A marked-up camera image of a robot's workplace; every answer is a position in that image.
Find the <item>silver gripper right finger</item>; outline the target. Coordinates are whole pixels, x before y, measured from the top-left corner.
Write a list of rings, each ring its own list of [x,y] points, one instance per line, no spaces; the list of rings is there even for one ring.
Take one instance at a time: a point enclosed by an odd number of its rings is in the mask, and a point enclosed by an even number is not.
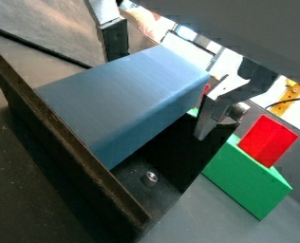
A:
[[[204,96],[193,133],[200,140],[209,135],[217,124],[229,116],[233,106],[265,93],[280,76],[277,72],[248,58],[242,58],[237,75],[248,80],[245,85],[216,99],[209,95]]]

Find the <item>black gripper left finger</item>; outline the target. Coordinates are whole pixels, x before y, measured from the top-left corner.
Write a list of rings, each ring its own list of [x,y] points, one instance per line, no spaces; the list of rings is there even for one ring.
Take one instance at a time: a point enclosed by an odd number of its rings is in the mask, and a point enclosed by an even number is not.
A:
[[[110,62],[129,55],[127,20],[121,16],[115,0],[85,0],[95,22],[98,39]]]

